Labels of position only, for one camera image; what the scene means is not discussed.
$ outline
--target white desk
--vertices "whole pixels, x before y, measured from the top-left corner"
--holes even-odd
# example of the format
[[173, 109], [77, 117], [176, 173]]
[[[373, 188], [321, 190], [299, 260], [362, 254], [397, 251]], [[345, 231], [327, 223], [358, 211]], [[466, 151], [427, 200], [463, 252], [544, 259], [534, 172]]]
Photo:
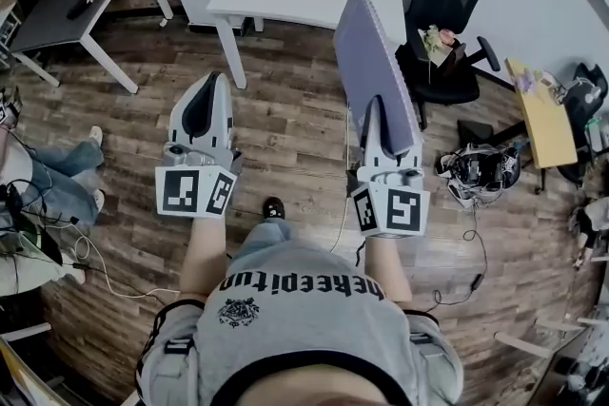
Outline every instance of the white desk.
[[[235, 42], [229, 15], [254, 18], [257, 31], [264, 28], [264, 19], [307, 24], [335, 29], [343, 13], [346, 0], [210, 0], [207, 10], [214, 16], [218, 35], [226, 59], [238, 88], [247, 86]], [[397, 48], [406, 42], [402, 0], [372, 0], [389, 40]]]

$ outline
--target purple board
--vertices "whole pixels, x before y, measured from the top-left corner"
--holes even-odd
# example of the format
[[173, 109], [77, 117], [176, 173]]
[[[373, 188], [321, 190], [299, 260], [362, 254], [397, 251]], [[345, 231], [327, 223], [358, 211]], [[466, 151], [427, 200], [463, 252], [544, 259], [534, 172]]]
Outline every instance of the purple board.
[[334, 34], [344, 91], [360, 137], [370, 102], [381, 98], [387, 121], [385, 149], [397, 156], [421, 144], [422, 137], [402, 73], [388, 46], [371, 0], [347, 0]]

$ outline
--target chair armrest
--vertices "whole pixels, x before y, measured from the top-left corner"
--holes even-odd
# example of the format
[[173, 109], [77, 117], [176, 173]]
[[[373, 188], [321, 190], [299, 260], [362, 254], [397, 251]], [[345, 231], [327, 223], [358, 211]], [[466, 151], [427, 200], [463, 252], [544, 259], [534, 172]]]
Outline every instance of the chair armrest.
[[486, 41], [486, 39], [484, 39], [482, 36], [478, 36], [478, 42], [480, 43], [480, 50], [476, 51], [471, 56], [467, 56], [467, 63], [469, 65], [474, 65], [483, 59], [487, 59], [488, 64], [491, 66], [493, 71], [499, 71], [501, 66], [497, 56], [495, 55], [495, 51], [491, 48], [491, 45], [489, 45], [488, 41]]
[[425, 49], [425, 44], [422, 42], [421, 36], [419, 35], [419, 29], [417, 28], [417, 25], [407, 15], [405, 19], [406, 38], [408, 40], [408, 44], [412, 49], [412, 52], [419, 61], [429, 63], [429, 58], [427, 57], [427, 50]]
[[488, 41], [486, 41], [486, 39], [484, 39], [482, 36], [478, 36], [478, 42], [480, 43], [481, 51], [484, 53], [484, 57], [488, 60], [488, 64], [491, 66], [493, 71], [499, 71], [501, 69], [501, 65], [499, 64], [497, 55], [491, 48], [491, 45], [488, 44]]

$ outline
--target gray t-shirt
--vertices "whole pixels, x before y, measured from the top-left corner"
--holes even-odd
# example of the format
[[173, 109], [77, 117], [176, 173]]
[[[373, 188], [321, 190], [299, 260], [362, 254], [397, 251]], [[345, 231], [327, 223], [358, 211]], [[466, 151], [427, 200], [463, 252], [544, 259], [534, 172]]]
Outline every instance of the gray t-shirt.
[[136, 379], [148, 406], [227, 406], [263, 377], [321, 364], [367, 378], [396, 406], [452, 404], [462, 392], [461, 362], [435, 319], [298, 242], [237, 259], [205, 306], [161, 311]]

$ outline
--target person's leg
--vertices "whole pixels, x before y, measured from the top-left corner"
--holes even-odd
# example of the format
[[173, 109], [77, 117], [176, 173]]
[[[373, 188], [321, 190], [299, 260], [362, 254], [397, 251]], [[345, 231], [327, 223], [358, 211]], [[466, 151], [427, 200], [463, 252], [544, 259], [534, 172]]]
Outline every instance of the person's leg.
[[[31, 182], [42, 190], [50, 215], [57, 217], [61, 214], [62, 221], [75, 217], [85, 225], [95, 223], [99, 210], [94, 197], [72, 178], [33, 160]], [[22, 200], [25, 206], [30, 203], [35, 203], [37, 208], [41, 206], [40, 195], [32, 185]]]
[[592, 258], [592, 253], [594, 252], [594, 245], [597, 241], [598, 235], [599, 232], [596, 232], [594, 230], [590, 230], [587, 234], [584, 234], [583, 232], [580, 234], [580, 238], [581, 236], [585, 236], [585, 242], [583, 246], [580, 247], [580, 253], [578, 255], [578, 258], [573, 264], [576, 269], [580, 269], [580, 267], [587, 264], [590, 261], [590, 258]]
[[93, 169], [104, 161], [104, 154], [100, 147], [101, 138], [97, 140], [98, 132], [101, 133], [101, 129], [97, 126], [94, 127], [89, 139], [70, 151], [57, 147], [42, 147], [35, 148], [30, 153], [33, 159], [46, 167], [72, 177], [86, 169]]
[[265, 220], [249, 232], [239, 252], [233, 257], [233, 262], [259, 250], [292, 239], [292, 225], [285, 221], [284, 205], [279, 199], [267, 199], [263, 208], [263, 215]]

